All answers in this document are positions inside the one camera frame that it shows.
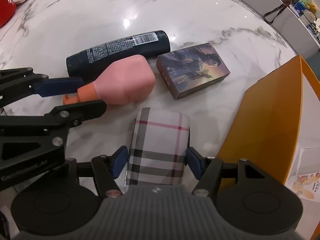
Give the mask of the illustrated card box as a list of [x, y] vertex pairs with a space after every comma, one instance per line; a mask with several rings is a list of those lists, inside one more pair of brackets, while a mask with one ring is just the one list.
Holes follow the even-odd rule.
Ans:
[[162, 54], [156, 67], [175, 100], [221, 82], [230, 74], [210, 43]]

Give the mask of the teddy bear toy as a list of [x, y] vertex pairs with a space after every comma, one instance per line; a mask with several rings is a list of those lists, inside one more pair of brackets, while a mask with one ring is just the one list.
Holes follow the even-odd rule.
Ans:
[[308, 2], [306, 4], [306, 9], [308, 9], [313, 14], [316, 14], [318, 11], [317, 5], [315, 5], [315, 3], [313, 3], [313, 2]]

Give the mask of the grey tv console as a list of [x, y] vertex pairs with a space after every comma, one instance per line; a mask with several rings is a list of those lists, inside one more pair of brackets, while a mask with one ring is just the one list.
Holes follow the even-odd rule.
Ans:
[[[241, 0], [263, 16], [265, 13], [281, 5], [281, 0]], [[291, 8], [286, 8], [272, 23], [290, 46], [305, 59], [319, 52], [319, 42], [310, 33], [303, 22]]]

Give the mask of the red mug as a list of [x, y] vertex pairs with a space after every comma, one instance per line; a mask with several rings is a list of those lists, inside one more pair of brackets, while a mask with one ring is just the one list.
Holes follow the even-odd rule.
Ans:
[[17, 6], [13, 0], [0, 0], [0, 27], [12, 18], [16, 8]]

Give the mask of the pink bottle orange cap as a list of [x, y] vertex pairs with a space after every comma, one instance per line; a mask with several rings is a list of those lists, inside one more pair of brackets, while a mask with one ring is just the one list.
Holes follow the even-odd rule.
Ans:
[[64, 95], [63, 104], [103, 100], [110, 105], [125, 105], [146, 98], [155, 86], [155, 75], [142, 55], [133, 55], [110, 64], [91, 83], [73, 97]]

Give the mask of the plaid fabric case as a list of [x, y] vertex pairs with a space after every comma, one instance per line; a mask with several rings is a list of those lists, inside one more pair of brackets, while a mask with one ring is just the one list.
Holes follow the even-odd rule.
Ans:
[[189, 143], [188, 116], [145, 107], [134, 121], [125, 185], [178, 185]]

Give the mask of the dark blue spray can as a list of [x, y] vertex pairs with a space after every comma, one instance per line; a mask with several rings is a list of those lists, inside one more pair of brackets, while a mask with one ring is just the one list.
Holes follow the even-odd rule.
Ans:
[[70, 77], [80, 77], [85, 82], [91, 82], [115, 61], [133, 55], [142, 55], [149, 59], [170, 50], [169, 38], [162, 30], [128, 36], [67, 57], [67, 72]]

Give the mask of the orange cardboard box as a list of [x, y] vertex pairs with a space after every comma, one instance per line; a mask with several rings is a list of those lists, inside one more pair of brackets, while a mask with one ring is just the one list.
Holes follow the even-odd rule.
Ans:
[[246, 90], [217, 156], [246, 158], [288, 186], [319, 174], [319, 80], [301, 55]]

